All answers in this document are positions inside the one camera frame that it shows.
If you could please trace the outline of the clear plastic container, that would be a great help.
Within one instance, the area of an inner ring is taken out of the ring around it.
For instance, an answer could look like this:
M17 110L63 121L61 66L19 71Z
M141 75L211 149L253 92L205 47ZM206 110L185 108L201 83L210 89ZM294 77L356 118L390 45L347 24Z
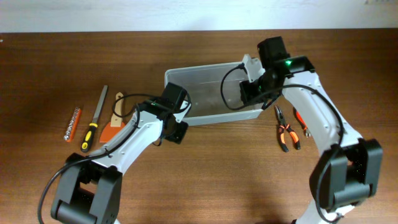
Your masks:
M187 90L192 108L183 121L189 126L255 119L262 105L239 111L230 110L243 104L239 84L248 79L243 70L233 70L238 62L174 68L165 72L165 83L174 83Z

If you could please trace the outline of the orange scraper wooden handle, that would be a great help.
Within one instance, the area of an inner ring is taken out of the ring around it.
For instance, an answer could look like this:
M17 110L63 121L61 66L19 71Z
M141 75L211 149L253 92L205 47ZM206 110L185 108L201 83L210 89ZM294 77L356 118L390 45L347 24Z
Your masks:
M106 143L110 141L122 128L125 126L123 119L116 114L121 115L121 110L123 108L123 97L124 95L119 92L116 94L116 104L114 113L112 114L110 122L104 127L101 136L99 137L100 143Z

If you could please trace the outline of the metal file yellow black handle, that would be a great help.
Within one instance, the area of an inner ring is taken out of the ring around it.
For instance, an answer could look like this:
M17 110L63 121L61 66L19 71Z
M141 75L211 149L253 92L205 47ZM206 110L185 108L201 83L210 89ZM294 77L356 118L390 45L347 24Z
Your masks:
M88 128L88 130L83 138L83 141L80 145L81 152L88 152L91 149L91 146L92 146L93 140L94 140L94 136L95 136L95 132L98 127L99 116L101 114L107 92L108 92L108 86L105 85L103 87L103 90L99 97L99 101L96 106L96 110L93 115L93 119L92 119L91 123L89 124L89 128Z

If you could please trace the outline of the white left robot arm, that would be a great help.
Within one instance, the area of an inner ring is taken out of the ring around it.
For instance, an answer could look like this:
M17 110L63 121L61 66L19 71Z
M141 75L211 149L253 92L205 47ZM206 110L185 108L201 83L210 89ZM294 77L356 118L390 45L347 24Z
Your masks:
M54 175L60 181L50 215L61 223L118 223L123 176L156 141L182 142L192 103L186 89L168 83L160 96L134 105L131 120L87 156L73 153Z

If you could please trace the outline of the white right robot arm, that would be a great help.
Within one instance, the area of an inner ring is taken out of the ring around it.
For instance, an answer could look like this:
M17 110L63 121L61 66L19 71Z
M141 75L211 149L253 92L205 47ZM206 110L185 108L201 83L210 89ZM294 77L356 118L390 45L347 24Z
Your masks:
M291 56L281 37L257 45L258 58L245 55L240 84L244 106L270 106L283 96L300 114L320 159L309 178L312 201L294 223L338 223L377 192L383 150L365 140L341 115L306 56Z

